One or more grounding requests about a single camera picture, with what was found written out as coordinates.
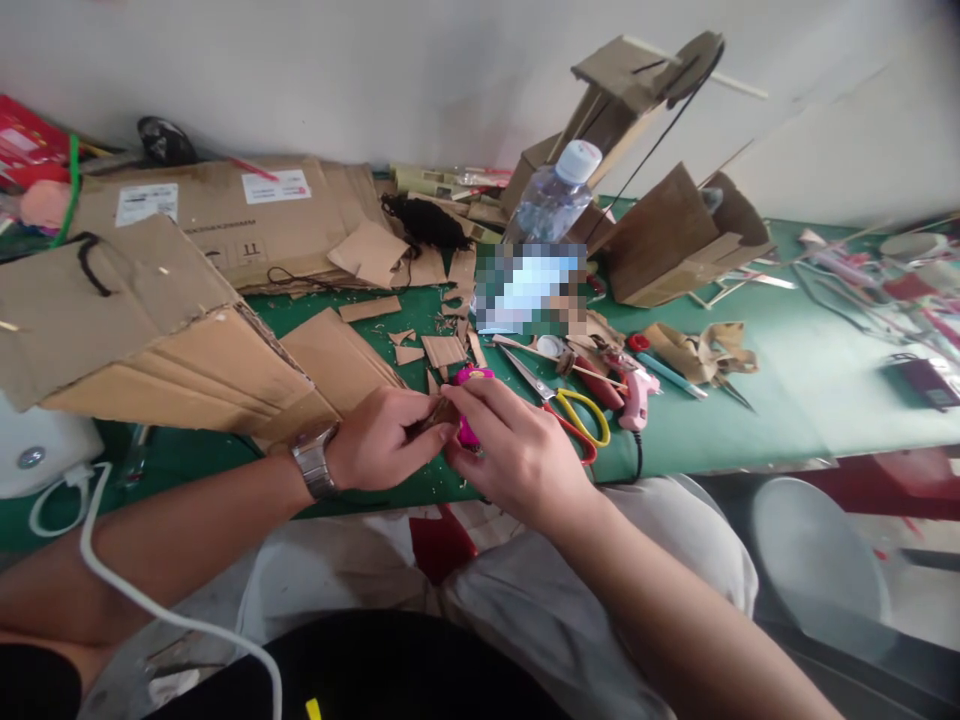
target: wristwatch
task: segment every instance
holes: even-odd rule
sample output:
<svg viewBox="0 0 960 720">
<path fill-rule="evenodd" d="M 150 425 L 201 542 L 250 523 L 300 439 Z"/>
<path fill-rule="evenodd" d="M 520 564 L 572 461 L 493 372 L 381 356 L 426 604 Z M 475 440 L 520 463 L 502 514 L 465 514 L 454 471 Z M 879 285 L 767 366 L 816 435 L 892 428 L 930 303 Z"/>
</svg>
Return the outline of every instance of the wristwatch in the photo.
<svg viewBox="0 0 960 720">
<path fill-rule="evenodd" d="M 335 423 L 315 437 L 301 437 L 296 445 L 290 448 L 307 490 L 317 502 L 328 500 L 340 494 L 330 469 L 327 467 L 327 446 L 340 429 L 340 423 Z"/>
</svg>

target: white wall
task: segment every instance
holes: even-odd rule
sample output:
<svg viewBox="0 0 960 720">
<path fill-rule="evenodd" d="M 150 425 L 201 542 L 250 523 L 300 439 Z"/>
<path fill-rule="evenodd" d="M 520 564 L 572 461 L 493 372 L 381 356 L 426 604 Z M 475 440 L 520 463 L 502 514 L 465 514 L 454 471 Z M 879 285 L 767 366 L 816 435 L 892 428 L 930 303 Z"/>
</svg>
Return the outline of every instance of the white wall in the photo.
<svg viewBox="0 0 960 720">
<path fill-rule="evenodd" d="M 678 160 L 699 180 L 751 138 L 859 85 L 889 62 L 891 38 L 922 26 L 939 6 L 936 0 L 6 5 L 0 90 L 81 132 L 132 144 L 136 118 L 158 114 L 221 151 L 424 164 L 512 166 L 522 148 L 556 132 L 573 110 L 584 86 L 569 67 L 620 33 L 676 50 L 704 29 L 722 32 L 721 70 L 769 90 L 771 99 L 705 87 L 627 196 L 643 193 Z M 619 191 L 657 134 L 652 129 L 601 190 Z M 753 162 L 767 152 L 762 147 Z M 773 171 L 768 182 L 775 187 L 790 170 L 772 165 L 762 172 Z M 738 173 L 753 188 L 761 171 L 746 167 Z M 773 214 L 797 216 L 774 199 Z M 768 212 L 766 202 L 761 211 Z M 810 205 L 796 207 L 821 219 Z"/>
<path fill-rule="evenodd" d="M 875 74 L 731 165 L 766 215 L 868 226 L 960 210 L 956 15 L 944 8 L 890 50 Z"/>
</svg>

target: bottle cap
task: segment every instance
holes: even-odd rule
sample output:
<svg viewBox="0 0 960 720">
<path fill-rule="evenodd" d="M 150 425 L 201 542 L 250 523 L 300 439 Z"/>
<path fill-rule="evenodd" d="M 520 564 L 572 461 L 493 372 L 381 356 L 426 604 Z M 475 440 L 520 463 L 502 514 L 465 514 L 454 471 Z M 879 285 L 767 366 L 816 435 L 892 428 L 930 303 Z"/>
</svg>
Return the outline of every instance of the bottle cap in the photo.
<svg viewBox="0 0 960 720">
<path fill-rule="evenodd" d="M 573 185 L 582 185 L 600 166 L 603 153 L 596 145 L 585 140 L 573 140 L 564 149 L 557 160 L 557 175 L 561 180 Z"/>
</svg>

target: hand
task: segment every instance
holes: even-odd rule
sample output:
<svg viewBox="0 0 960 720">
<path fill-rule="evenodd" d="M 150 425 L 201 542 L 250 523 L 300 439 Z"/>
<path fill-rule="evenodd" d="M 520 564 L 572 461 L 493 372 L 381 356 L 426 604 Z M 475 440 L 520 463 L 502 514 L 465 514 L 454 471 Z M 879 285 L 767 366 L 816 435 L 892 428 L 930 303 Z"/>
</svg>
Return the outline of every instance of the hand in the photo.
<svg viewBox="0 0 960 720">
<path fill-rule="evenodd" d="M 494 378 L 440 389 L 483 446 L 478 457 L 452 438 L 447 463 L 517 520 L 549 537 L 597 495 L 553 415 Z"/>
<path fill-rule="evenodd" d="M 388 490 L 435 458 L 457 428 L 441 423 L 407 442 L 404 430 L 433 410 L 439 398 L 380 387 L 344 419 L 327 446 L 327 464 L 340 490 Z"/>
</svg>

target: yellow-handled scissors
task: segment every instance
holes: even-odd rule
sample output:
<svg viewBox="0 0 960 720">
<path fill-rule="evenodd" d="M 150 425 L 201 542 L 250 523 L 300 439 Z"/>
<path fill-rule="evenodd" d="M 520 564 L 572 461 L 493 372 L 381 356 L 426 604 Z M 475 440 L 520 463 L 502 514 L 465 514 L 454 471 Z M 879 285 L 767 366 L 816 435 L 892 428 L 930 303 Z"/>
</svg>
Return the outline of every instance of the yellow-handled scissors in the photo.
<svg viewBox="0 0 960 720">
<path fill-rule="evenodd" d="M 509 360 L 517 369 L 517 372 L 523 376 L 524 380 L 530 383 L 530 386 L 543 400 L 543 409 L 553 415 L 556 415 L 564 429 L 573 435 L 575 439 L 580 441 L 580 444 L 583 445 L 584 449 L 583 464 L 590 465 L 597 457 L 596 448 L 606 447 L 610 444 L 610 425 L 607 423 L 607 419 L 603 416 L 603 411 L 601 411 L 600 408 L 597 407 L 597 404 L 586 395 L 581 395 L 580 393 L 567 390 L 566 388 L 554 390 L 553 388 L 548 387 L 543 380 L 538 378 L 530 371 L 530 368 L 520 362 L 520 360 L 518 360 L 512 352 L 507 350 L 503 345 L 500 345 L 500 349 L 503 351 L 503 354 L 507 356 L 507 360 Z M 564 420 L 552 407 L 550 407 L 550 401 L 554 398 L 560 402 L 560 405 L 566 411 L 567 417 L 570 418 L 570 422 Z M 586 426 L 583 424 L 583 421 L 577 415 L 577 411 L 574 410 L 573 405 L 571 405 L 571 400 L 583 403 L 583 405 L 585 405 L 586 408 L 597 418 L 597 425 L 600 427 L 599 440 L 591 435 L 590 431 L 587 430 Z"/>
</svg>

